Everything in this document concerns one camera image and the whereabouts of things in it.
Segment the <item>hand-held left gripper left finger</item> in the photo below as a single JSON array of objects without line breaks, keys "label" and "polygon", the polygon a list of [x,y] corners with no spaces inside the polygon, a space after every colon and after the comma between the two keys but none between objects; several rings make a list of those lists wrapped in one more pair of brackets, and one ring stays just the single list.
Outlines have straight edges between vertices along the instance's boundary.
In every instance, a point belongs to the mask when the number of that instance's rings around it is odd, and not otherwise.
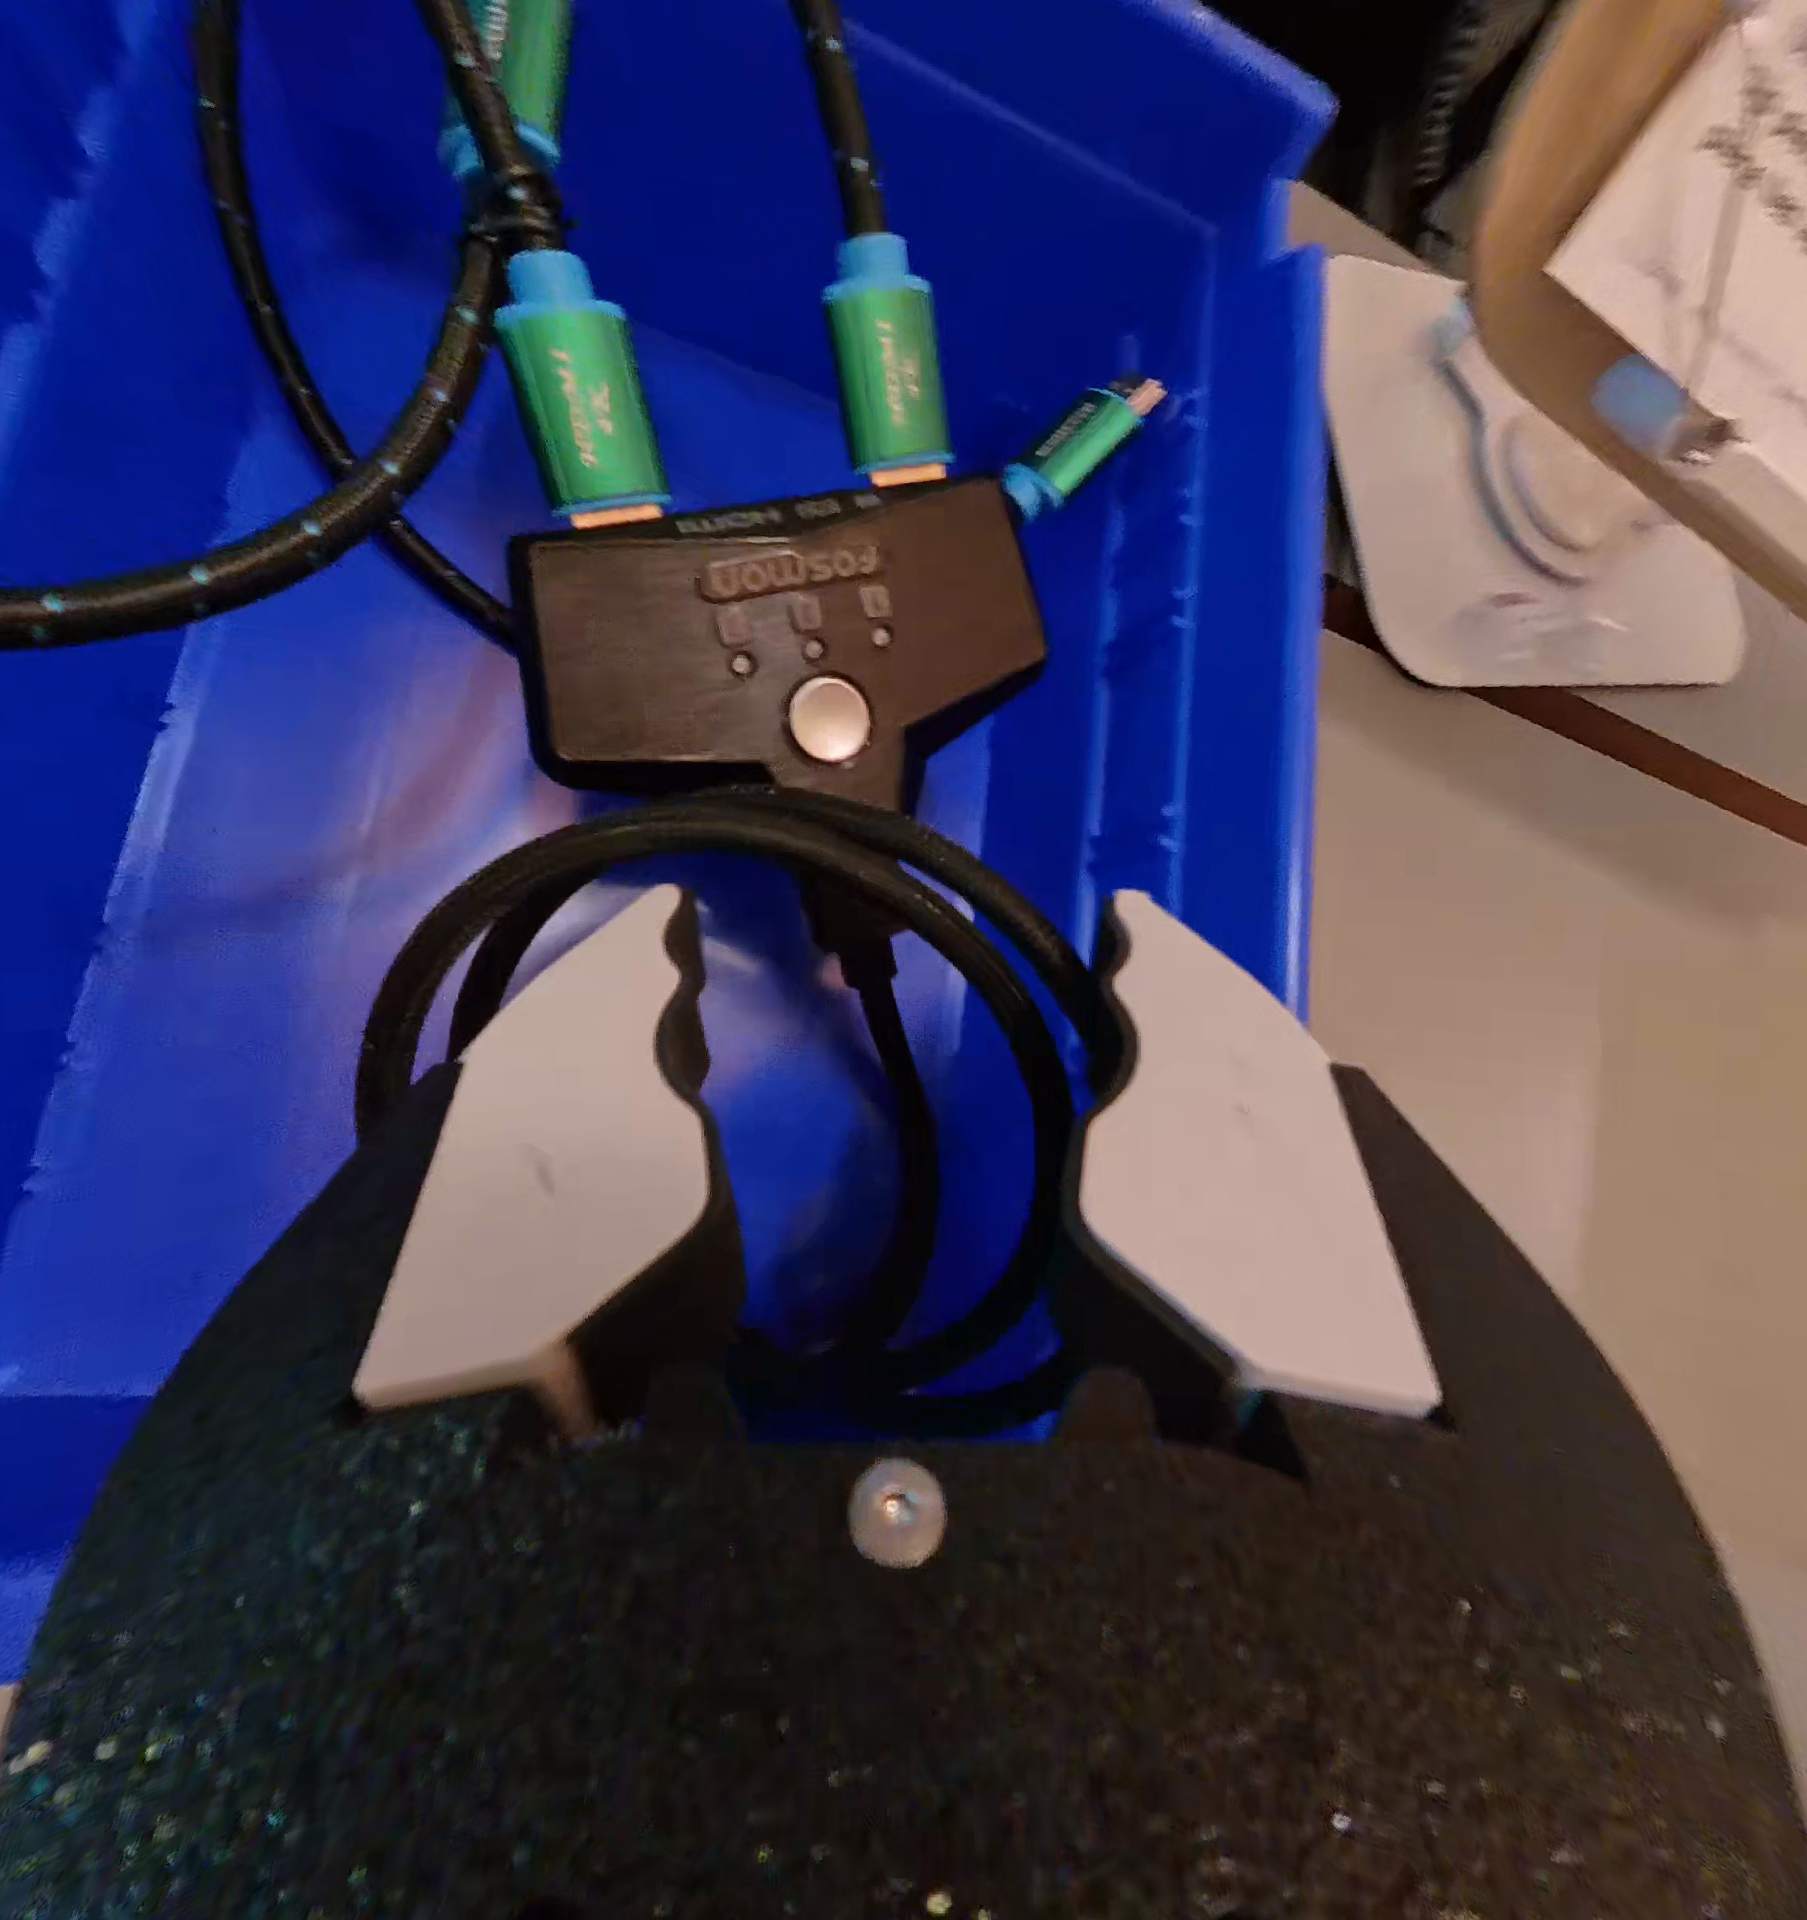
[{"label": "hand-held left gripper left finger", "polygon": [[585,1438],[637,1423],[657,1379],[721,1369],[745,1270],[703,985],[695,901],[657,885],[465,1047],[357,1404],[527,1391]]}]

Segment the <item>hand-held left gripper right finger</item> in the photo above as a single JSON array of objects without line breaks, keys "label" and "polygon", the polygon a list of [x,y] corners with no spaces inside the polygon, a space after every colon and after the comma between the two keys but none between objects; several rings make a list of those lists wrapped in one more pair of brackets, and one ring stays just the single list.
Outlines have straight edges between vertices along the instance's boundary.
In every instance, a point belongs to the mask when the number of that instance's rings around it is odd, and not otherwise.
[{"label": "hand-held left gripper right finger", "polygon": [[1430,1415],[1440,1380],[1304,1025],[1139,890],[1105,902],[1093,986],[1103,1049],[1061,1188],[1065,1342],[1139,1380],[1181,1445],[1228,1443],[1264,1396]]}]

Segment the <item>blue plastic bin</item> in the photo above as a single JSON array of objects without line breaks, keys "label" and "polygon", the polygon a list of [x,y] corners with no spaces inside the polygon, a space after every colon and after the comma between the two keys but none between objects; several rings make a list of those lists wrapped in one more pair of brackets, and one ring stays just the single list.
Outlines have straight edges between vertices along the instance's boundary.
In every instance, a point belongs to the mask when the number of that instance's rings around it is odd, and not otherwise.
[{"label": "blue plastic bin", "polygon": [[[1149,893],[1304,1004],[1334,106],[1278,4],[845,4],[963,470],[1169,403],[1029,529],[1041,680],[925,820],[1071,937]],[[561,191],[675,501],[843,485],[839,235],[783,4],[579,4]],[[0,587],[187,562],[321,474],[195,155],[187,4],[0,4]],[[565,824],[515,664],[379,550],[0,656],[0,1686],[133,1415],[347,1153],[361,1025],[461,876]]]}]

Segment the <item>black video switch box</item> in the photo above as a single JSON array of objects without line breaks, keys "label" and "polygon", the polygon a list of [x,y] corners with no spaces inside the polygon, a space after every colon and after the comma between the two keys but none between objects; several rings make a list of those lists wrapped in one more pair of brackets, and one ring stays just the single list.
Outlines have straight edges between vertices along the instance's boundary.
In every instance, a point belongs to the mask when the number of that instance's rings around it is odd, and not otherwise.
[{"label": "black video switch box", "polygon": [[531,757],[579,792],[755,778],[905,812],[1043,671],[1017,526],[997,483],[945,479],[517,536]]}]

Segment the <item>white stand base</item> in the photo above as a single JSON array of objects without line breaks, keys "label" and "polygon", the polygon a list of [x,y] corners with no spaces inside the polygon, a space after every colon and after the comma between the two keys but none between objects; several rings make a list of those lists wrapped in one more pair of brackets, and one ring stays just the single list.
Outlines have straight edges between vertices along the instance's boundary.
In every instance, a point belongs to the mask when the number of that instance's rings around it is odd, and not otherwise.
[{"label": "white stand base", "polygon": [[1490,367],[1460,286],[1324,264],[1322,396],[1352,564],[1384,652],[1450,691],[1728,684],[1730,564]]}]

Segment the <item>wooden sheet holder board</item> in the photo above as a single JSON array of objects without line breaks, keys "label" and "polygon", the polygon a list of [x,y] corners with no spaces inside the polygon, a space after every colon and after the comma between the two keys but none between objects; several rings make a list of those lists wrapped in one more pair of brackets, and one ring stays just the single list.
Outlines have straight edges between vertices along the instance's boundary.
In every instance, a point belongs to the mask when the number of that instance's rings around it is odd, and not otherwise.
[{"label": "wooden sheet holder board", "polygon": [[1740,6],[1560,6],[1490,142],[1466,290],[1490,367],[1516,396],[1807,624],[1807,504],[1546,272]]}]

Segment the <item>printed instruction sheet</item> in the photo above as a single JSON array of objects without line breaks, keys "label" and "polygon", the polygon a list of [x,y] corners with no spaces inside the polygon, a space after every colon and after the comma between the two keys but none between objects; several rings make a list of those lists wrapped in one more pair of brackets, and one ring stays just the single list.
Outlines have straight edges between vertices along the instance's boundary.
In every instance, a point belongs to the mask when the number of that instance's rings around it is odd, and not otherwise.
[{"label": "printed instruction sheet", "polygon": [[1807,3],[1740,6],[1546,272],[1807,506]]}]

